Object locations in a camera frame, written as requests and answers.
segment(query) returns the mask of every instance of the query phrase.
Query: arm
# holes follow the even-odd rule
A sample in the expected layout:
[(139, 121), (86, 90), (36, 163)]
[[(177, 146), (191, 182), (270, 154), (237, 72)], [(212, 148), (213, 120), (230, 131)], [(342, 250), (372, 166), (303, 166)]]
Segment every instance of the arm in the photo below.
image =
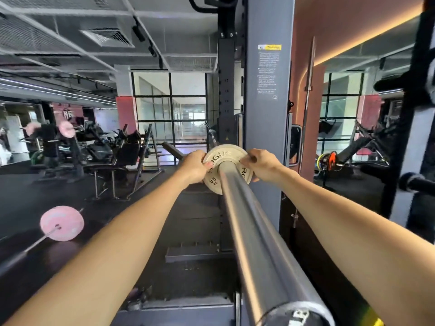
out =
[(171, 178), (113, 219), (5, 325), (110, 325), (142, 273), (178, 195), (203, 180), (211, 167), (202, 164), (204, 155), (188, 155)]
[(251, 158), (241, 162), (284, 191), (337, 267), (386, 325), (435, 323), (434, 245), (303, 179), (266, 150), (249, 153)]

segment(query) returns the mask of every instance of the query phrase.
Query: weight bench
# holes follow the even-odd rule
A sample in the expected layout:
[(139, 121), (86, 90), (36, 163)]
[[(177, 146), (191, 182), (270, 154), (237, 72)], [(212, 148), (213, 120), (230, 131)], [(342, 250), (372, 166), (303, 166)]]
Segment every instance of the weight bench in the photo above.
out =
[[(145, 134), (144, 142), (139, 143), (124, 143), (119, 150), (117, 151), (114, 161), (112, 164), (91, 164), (85, 166), (85, 170), (89, 173), (93, 173), (94, 175), (94, 184), (95, 184), (95, 196), (93, 197), (95, 200), (100, 199), (101, 195), (108, 190), (108, 187), (103, 188), (102, 191), (98, 189), (98, 172), (110, 172), (111, 173), (111, 186), (112, 186), (112, 199), (121, 200), (120, 197), (116, 194), (116, 183), (115, 183), (115, 173), (117, 171), (121, 172), (136, 172), (133, 182), (133, 188), (131, 192), (126, 196), (126, 198), (122, 200), (129, 200), (131, 195), (138, 191), (140, 188), (148, 184), (152, 181), (157, 175), (159, 175), (163, 170), (160, 167), (160, 162), (157, 157), (157, 171), (153, 174), (153, 176), (148, 181), (140, 182), (140, 176), (143, 170), (144, 159), (149, 157), (149, 144), (150, 139), (153, 140), (153, 146), (155, 151), (157, 152), (157, 145), (155, 143), (154, 135), (152, 133), (152, 124), (149, 125), (148, 130)], [(137, 168), (135, 170), (128, 169), (128, 166), (133, 166), (137, 164)]]

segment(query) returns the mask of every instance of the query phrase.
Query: gym floor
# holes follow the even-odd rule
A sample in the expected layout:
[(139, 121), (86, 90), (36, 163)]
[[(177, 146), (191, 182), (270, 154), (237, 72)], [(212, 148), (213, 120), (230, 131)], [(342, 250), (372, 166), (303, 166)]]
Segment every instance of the gym floor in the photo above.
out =
[[(175, 171), (175, 167), (164, 167), (164, 170), (136, 192), (130, 201), (118, 202), (86, 200), (94, 193), (92, 176), (75, 183), (35, 182), (39, 175), (30, 173), (26, 162), (0, 167), (0, 261), (22, 251), (42, 236), (39, 219), (50, 208), (61, 205), (77, 210), (84, 208), (82, 215), (85, 219), (83, 232), (73, 241), (46, 239), (30, 251), (24, 262), (0, 279), (0, 324), (107, 222), (159, 186)], [(142, 178), (147, 180), (151, 175), (143, 173)], [(234, 293), (237, 277), (235, 259), (165, 263), (168, 247), (180, 246), (181, 243), (219, 242), (220, 209), (217, 198), (206, 186), (198, 184), (190, 186), (177, 199), (136, 285), (139, 289), (148, 289), (149, 300), (205, 296), (227, 299)]]

